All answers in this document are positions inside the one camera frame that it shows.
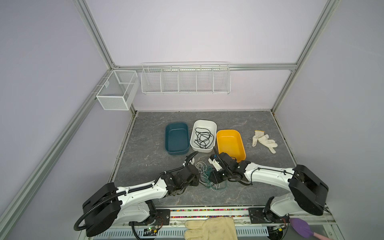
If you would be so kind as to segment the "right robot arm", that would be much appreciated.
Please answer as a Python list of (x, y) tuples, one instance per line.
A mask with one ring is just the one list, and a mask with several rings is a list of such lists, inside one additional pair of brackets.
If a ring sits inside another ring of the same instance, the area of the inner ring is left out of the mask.
[(224, 181), (244, 186), (264, 183), (288, 191), (285, 195), (270, 197), (263, 209), (251, 209), (252, 223), (278, 223), (300, 211), (322, 216), (325, 211), (329, 187), (304, 165), (274, 168), (249, 161), (237, 162), (226, 153), (211, 155), (209, 163), (214, 166), (209, 175), (209, 181), (214, 184)]

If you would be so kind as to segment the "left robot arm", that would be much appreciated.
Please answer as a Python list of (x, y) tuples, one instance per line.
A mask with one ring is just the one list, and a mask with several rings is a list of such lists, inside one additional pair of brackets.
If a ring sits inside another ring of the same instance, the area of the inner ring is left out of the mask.
[(105, 184), (83, 203), (83, 214), (73, 229), (94, 237), (115, 225), (152, 223), (158, 216), (154, 200), (181, 195), (187, 187), (199, 185), (201, 174), (194, 165), (197, 154), (191, 153), (181, 167), (161, 172), (155, 180), (144, 184), (130, 187), (116, 187), (113, 182)]

